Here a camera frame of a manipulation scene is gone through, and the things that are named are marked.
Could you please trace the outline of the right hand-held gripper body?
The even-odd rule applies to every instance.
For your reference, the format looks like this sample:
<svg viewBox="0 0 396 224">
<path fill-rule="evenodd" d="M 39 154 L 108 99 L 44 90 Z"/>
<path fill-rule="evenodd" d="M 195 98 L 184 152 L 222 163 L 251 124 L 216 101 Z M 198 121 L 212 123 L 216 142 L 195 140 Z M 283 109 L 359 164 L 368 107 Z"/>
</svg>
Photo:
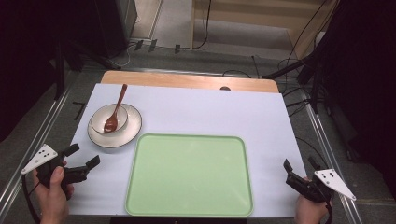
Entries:
<svg viewBox="0 0 396 224">
<path fill-rule="evenodd" d="M 329 201 L 334 192 L 340 193 L 352 201 L 356 200 L 356 196 L 334 169 L 315 171 L 310 181 L 298 176 L 291 169 L 287 169 L 286 172 L 286 183 L 314 203 Z"/>
</svg>

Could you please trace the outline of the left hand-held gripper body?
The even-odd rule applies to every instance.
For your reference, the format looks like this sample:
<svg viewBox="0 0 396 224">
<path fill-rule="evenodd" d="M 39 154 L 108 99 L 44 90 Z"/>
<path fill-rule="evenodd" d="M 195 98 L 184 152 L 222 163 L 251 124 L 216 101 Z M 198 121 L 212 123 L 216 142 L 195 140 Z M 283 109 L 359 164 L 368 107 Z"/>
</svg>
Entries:
<svg viewBox="0 0 396 224">
<path fill-rule="evenodd" d="M 63 150 L 55 151 L 49 145 L 44 145 L 22 168 L 21 173 L 27 175 L 29 172 L 37 170 L 36 177 L 39 183 L 49 188 L 53 171 L 57 166 L 62 166 L 64 168 L 64 179 L 61 187 L 64 193 L 68 194 L 67 186 L 85 181 L 90 170 L 87 169 L 86 164 L 79 167 L 66 167 L 64 164 L 66 157 L 62 155 L 62 152 Z"/>
</svg>

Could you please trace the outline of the person's right hand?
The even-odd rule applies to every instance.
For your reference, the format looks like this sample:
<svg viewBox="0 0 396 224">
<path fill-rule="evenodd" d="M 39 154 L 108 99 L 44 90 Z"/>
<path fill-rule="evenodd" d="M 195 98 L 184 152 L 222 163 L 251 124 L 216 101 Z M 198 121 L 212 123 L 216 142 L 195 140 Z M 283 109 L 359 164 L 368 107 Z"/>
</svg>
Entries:
<svg viewBox="0 0 396 224">
<path fill-rule="evenodd" d="M 319 224 L 328 214 L 326 203 L 314 203 L 299 195 L 296 201 L 294 224 Z"/>
</svg>

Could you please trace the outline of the person's left hand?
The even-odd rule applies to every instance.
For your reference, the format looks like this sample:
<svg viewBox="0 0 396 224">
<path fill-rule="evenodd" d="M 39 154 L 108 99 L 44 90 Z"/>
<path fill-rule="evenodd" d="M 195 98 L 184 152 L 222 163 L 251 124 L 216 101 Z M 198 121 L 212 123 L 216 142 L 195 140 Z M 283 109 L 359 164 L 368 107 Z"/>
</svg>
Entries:
<svg viewBox="0 0 396 224">
<path fill-rule="evenodd" d="M 40 224 L 64 224 L 69 215 L 67 197 L 74 193 L 74 186 L 68 185 L 68 194 L 65 194 L 61 184 L 64 179 L 64 168 L 57 166 L 53 171 L 49 188 L 39 183 L 36 177 L 37 170 L 33 170 L 32 178 L 36 184 L 35 196 L 41 210 Z"/>
</svg>

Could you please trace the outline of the white ceramic bowl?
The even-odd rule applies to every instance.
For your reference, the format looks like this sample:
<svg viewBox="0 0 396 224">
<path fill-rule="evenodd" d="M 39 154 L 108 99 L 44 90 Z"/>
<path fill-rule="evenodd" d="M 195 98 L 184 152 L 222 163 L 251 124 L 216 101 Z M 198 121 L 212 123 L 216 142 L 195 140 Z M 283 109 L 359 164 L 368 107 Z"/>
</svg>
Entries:
<svg viewBox="0 0 396 224">
<path fill-rule="evenodd" d="M 114 133 L 120 130 L 128 121 L 128 113 L 125 108 L 119 106 L 116 113 L 117 123 L 114 128 L 106 126 L 107 120 L 115 112 L 116 105 L 105 105 L 99 108 L 91 118 L 91 126 L 97 133 Z"/>
</svg>

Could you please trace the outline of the white dark-rimmed plate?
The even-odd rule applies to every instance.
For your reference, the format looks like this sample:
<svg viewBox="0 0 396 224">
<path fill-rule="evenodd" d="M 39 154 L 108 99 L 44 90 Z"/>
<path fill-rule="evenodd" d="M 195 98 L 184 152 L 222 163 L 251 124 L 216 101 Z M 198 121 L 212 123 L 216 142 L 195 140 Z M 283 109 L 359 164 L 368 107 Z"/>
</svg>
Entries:
<svg viewBox="0 0 396 224">
<path fill-rule="evenodd" d="M 132 141 L 142 128 L 142 117 L 140 112 L 133 106 L 121 104 L 128 113 L 127 123 L 114 133 L 97 133 L 91 126 L 91 119 L 88 124 L 88 135 L 90 139 L 100 147 L 121 147 Z"/>
</svg>

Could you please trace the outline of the brown wooden spoon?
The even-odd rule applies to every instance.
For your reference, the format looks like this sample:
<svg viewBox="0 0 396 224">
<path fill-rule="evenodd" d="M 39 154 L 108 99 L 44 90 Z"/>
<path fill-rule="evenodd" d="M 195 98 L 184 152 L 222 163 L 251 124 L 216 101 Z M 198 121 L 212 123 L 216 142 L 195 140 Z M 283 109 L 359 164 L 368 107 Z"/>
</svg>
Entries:
<svg viewBox="0 0 396 224">
<path fill-rule="evenodd" d="M 117 113 L 118 110 L 120 108 L 120 104 L 124 98 L 125 92 L 127 91 L 128 85 L 127 84 L 123 84 L 121 87 L 121 91 L 120 91 L 120 96 L 119 99 L 117 101 L 117 104 L 115 106 L 115 109 L 112 113 L 112 115 L 106 120 L 105 125 L 104 125 L 104 131 L 106 133 L 111 133 L 114 132 L 117 127 L 118 127 L 118 117 L 117 117 Z"/>
</svg>

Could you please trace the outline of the black metal stand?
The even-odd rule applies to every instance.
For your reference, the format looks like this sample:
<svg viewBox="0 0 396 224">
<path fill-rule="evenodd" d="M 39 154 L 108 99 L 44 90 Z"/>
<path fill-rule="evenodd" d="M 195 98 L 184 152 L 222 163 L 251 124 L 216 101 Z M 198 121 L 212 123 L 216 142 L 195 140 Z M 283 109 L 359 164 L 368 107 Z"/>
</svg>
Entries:
<svg viewBox="0 0 396 224">
<path fill-rule="evenodd" d="M 80 54 L 84 54 L 101 64 L 104 68 L 110 70 L 121 70 L 119 65 L 111 63 L 109 60 L 104 59 L 100 55 L 95 54 L 90 49 L 84 47 L 77 41 L 67 38 L 56 38 L 55 45 L 55 80 L 56 80 L 56 94 L 55 100 L 58 100 L 64 93 L 64 61 L 69 63 L 72 70 L 80 71 L 84 63 L 80 58 Z"/>
<path fill-rule="evenodd" d="M 281 76 L 286 75 L 292 70 L 296 70 L 297 68 L 302 67 L 303 69 L 297 76 L 297 82 L 301 85 L 307 84 L 310 79 L 313 79 L 312 83 L 312 91 L 310 93 L 309 103 L 311 104 L 311 108 L 314 112 L 318 113 L 318 95 L 320 88 L 320 81 L 323 75 L 323 66 L 319 63 L 316 57 L 313 54 L 309 54 L 308 56 L 297 60 L 295 63 L 286 65 L 284 68 L 270 74 L 264 75 L 262 78 L 264 79 L 275 79 Z"/>
</svg>

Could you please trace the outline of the light green plastic tray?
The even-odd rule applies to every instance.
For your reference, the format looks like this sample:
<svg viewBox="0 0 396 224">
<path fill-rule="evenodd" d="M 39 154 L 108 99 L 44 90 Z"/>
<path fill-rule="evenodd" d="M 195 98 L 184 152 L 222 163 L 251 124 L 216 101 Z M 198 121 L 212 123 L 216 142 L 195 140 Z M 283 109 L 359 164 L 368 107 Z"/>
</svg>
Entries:
<svg viewBox="0 0 396 224">
<path fill-rule="evenodd" d="M 247 217 L 253 199 L 244 141 L 236 136 L 139 137 L 125 209 L 137 217 Z"/>
</svg>

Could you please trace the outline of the dark curtain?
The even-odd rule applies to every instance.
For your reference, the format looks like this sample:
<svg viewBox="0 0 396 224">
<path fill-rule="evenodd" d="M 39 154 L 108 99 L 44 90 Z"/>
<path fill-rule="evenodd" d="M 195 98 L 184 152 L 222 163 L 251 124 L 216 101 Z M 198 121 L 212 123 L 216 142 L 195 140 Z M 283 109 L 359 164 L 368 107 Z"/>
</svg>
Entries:
<svg viewBox="0 0 396 224">
<path fill-rule="evenodd" d="M 60 75 L 50 61 L 60 48 L 83 67 L 75 38 L 82 0 L 0 0 L 0 142 Z"/>
<path fill-rule="evenodd" d="M 323 85 L 360 159 L 396 200 L 396 0 L 340 0 L 318 46 Z"/>
</svg>

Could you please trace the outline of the white table mat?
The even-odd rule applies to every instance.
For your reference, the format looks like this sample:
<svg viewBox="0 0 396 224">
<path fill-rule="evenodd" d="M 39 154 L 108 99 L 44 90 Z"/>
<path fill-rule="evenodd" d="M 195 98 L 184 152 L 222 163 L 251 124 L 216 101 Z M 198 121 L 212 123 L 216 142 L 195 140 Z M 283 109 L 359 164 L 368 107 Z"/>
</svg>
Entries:
<svg viewBox="0 0 396 224">
<path fill-rule="evenodd" d="M 69 164 L 80 165 L 96 155 L 101 162 L 77 184 L 69 202 L 71 214 L 130 215 L 125 201 L 137 141 L 144 134 L 159 133 L 241 138 L 253 199 L 247 217 L 293 216 L 298 194 L 285 182 L 284 160 L 298 175 L 305 169 L 281 94 L 132 86 L 124 101 L 140 112 L 140 132 L 121 147 L 100 147 L 88 135 L 90 118 L 115 103 L 119 93 L 118 85 L 96 85 L 78 125 L 73 140 L 80 149 Z"/>
</svg>

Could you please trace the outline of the wooden table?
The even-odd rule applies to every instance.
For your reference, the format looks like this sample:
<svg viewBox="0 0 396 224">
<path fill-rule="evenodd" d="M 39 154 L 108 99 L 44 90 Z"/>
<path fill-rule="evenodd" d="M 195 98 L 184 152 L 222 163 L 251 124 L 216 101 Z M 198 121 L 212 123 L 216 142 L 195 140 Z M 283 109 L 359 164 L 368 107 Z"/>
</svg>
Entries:
<svg viewBox="0 0 396 224">
<path fill-rule="evenodd" d="M 279 93 L 273 80 L 159 72 L 106 71 L 102 84 Z"/>
</svg>

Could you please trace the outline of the black cabinet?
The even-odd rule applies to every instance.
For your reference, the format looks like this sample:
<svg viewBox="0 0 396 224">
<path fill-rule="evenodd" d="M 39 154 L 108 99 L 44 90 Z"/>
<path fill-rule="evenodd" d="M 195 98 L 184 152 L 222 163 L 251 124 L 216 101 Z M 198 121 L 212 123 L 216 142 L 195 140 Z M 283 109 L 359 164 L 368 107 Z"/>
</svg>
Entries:
<svg viewBox="0 0 396 224">
<path fill-rule="evenodd" d="M 137 20 L 135 0 L 94 0 L 99 22 L 98 53 L 112 57 L 126 49 Z"/>
</svg>

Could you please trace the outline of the wooden platform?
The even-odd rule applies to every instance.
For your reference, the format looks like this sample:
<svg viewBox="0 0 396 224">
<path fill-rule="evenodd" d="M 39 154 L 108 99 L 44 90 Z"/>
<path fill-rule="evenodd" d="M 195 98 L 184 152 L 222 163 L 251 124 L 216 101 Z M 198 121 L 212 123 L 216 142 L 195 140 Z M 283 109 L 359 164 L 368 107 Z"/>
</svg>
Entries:
<svg viewBox="0 0 396 224">
<path fill-rule="evenodd" d="M 309 54 L 318 33 L 332 18 L 338 0 L 191 0 L 194 20 L 210 20 L 286 28 L 298 59 Z"/>
</svg>

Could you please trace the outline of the metal floor rail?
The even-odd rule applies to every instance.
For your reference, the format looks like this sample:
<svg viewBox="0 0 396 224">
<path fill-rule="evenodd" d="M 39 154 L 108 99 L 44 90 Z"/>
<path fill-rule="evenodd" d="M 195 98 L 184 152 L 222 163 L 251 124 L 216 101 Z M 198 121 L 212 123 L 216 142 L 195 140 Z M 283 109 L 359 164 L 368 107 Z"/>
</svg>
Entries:
<svg viewBox="0 0 396 224">
<path fill-rule="evenodd" d="M 329 168 L 333 168 L 340 175 L 340 178 L 346 183 L 350 191 L 356 195 L 353 186 L 347 182 L 346 174 L 341 170 L 341 163 L 336 159 L 335 148 L 324 130 L 320 115 L 314 112 L 311 105 L 307 107 L 306 112 L 318 139 L 319 153 L 322 158 L 326 161 Z M 332 209 L 332 222 L 337 219 L 336 211 L 339 211 L 346 218 L 346 224 L 363 224 L 361 212 L 357 206 L 357 199 L 352 200 L 342 193 L 335 192 Z"/>
<path fill-rule="evenodd" d="M 68 72 L 60 97 L 54 100 L 55 88 L 50 88 L 22 118 L 17 130 L 0 143 L 0 223 L 21 191 L 21 168 L 46 141 L 78 76 L 77 72 Z"/>
</svg>

